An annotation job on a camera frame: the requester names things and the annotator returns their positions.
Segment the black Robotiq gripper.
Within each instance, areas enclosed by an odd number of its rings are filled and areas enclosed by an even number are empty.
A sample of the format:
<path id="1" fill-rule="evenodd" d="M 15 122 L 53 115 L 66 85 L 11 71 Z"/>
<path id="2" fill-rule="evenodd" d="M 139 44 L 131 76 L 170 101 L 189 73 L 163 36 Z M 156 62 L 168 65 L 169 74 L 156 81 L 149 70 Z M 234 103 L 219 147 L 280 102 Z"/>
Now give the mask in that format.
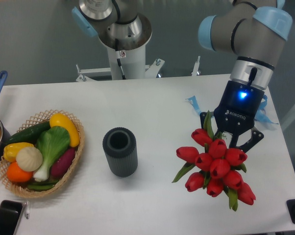
<path id="1" fill-rule="evenodd" d="M 212 127 L 211 119 L 215 117 L 217 133 L 226 132 L 232 136 L 229 147 L 247 153 L 264 138 L 264 134 L 254 126 L 254 118 L 263 96 L 262 90 L 229 80 L 218 107 L 213 112 L 200 113 L 201 128 Z M 248 130 L 251 131 L 250 139 L 238 146 L 239 136 Z"/>

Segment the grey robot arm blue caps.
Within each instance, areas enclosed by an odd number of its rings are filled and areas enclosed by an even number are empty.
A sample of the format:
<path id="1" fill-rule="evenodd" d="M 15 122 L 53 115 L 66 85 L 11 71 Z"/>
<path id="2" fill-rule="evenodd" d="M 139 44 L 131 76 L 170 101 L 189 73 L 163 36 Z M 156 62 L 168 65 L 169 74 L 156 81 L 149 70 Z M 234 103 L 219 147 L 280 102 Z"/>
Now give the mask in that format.
<path id="1" fill-rule="evenodd" d="M 227 14 L 200 23 L 198 41 L 205 49 L 237 56 L 213 114 L 217 133 L 230 134 L 229 146 L 247 152 L 263 138 L 255 127 L 256 114 L 293 19 L 282 0 L 234 0 L 232 5 Z"/>

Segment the robot base and white pedestal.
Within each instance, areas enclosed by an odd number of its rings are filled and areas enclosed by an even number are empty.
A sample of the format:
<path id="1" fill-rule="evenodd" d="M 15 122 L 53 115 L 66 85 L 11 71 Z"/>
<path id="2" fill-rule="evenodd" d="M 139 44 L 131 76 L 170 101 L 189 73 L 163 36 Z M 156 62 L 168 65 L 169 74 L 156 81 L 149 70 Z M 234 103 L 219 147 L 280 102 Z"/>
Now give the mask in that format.
<path id="1" fill-rule="evenodd" d="M 157 78 L 164 60 L 146 65 L 151 23 L 137 10 L 136 0 L 80 0 L 72 17 L 89 37 L 107 49 L 112 80 Z"/>

